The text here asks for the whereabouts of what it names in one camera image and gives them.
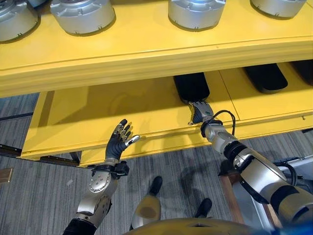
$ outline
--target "yellow shelving unit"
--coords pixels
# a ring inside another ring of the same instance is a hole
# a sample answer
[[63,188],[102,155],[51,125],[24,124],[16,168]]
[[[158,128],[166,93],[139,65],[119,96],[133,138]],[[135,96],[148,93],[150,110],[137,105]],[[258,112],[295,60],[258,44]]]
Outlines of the yellow shelving unit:
[[[214,112],[234,113],[239,139],[313,126],[312,86],[290,63],[278,66],[289,85],[276,94],[258,92],[242,68],[205,73],[211,90],[207,101]],[[21,157],[39,160],[84,150],[80,166],[103,162],[108,138],[123,118],[132,121],[133,132],[142,136],[123,158],[208,144],[198,125],[187,125],[190,117],[171,77],[42,92]],[[223,114],[220,119],[230,130],[231,118]]]
[[115,24],[89,37],[66,34],[48,4],[39,9],[32,34],[0,45],[0,97],[313,58],[310,3],[276,20],[228,0],[219,24],[202,32],[172,25],[166,0],[112,3]]

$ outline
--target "robotic arm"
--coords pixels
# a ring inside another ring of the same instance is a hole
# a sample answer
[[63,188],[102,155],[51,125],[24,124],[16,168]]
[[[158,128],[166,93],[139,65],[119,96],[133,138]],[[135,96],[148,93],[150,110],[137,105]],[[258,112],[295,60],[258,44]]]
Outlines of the robotic arm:
[[228,133],[221,121],[213,119],[206,102],[190,104],[194,107],[193,122],[203,121],[202,136],[233,163],[242,178],[241,185],[257,202],[270,203],[283,224],[312,221],[313,195],[288,184],[277,166]]
[[128,175],[126,162],[121,161],[122,152],[140,139],[132,137],[131,126],[122,120],[106,147],[106,158],[103,165],[92,170],[89,190],[81,200],[76,216],[64,231],[64,235],[93,235],[111,207],[111,197],[117,188],[118,179]]

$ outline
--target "black joint cover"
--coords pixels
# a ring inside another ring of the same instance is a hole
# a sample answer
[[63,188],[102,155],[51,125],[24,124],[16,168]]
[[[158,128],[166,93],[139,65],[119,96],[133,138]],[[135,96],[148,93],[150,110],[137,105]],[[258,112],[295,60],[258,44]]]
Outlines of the black joint cover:
[[93,175],[96,171],[106,171],[106,172],[113,172],[114,166],[112,165],[97,165],[94,169],[92,169]]
[[270,204],[273,206],[274,211],[278,214],[280,203],[289,195],[299,193],[298,190],[292,185],[281,186],[278,190],[273,193],[270,198]]
[[219,124],[219,125],[223,125],[223,122],[220,121],[220,120],[208,120],[208,121],[205,121],[204,123],[202,123],[201,128],[200,128],[200,130],[201,130],[201,135],[202,135],[203,138],[206,138],[206,136],[205,136],[205,127],[206,127],[206,125],[207,125],[208,123],[209,123],[209,124]]
[[247,146],[244,144],[239,141],[234,141],[225,147],[224,156],[233,163],[235,157],[245,148],[247,148]]
[[127,166],[126,161],[121,161],[119,164],[116,164],[114,172],[117,174],[122,174],[123,176],[128,175],[129,167]]
[[246,181],[240,180],[240,184],[244,189],[253,197],[255,201],[261,204],[268,204],[268,201],[262,197],[257,191],[255,191]]
[[72,219],[67,228],[64,230],[63,235],[94,235],[97,228],[81,219]]

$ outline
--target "yellow drawer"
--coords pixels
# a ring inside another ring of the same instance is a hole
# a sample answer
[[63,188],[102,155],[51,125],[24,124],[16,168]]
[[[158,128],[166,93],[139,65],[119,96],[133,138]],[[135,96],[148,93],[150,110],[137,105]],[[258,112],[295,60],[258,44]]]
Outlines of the yellow drawer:
[[[220,73],[206,72],[213,111],[236,115]],[[188,126],[190,109],[179,99],[172,77],[72,88],[40,94],[22,155],[43,156],[104,146],[124,118],[145,138],[199,130]],[[222,121],[231,121],[227,114]]]

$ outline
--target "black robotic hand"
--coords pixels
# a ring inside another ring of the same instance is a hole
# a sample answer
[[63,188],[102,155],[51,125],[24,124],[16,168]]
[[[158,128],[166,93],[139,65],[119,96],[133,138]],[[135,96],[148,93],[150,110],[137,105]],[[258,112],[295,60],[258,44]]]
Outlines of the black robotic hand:
[[213,117],[213,110],[205,101],[189,102],[192,106],[192,118],[188,125],[197,124],[211,120]]
[[114,129],[106,148],[106,159],[116,159],[119,161],[122,152],[131,144],[140,139],[139,135],[132,137],[131,124],[127,124],[127,120],[123,119]]

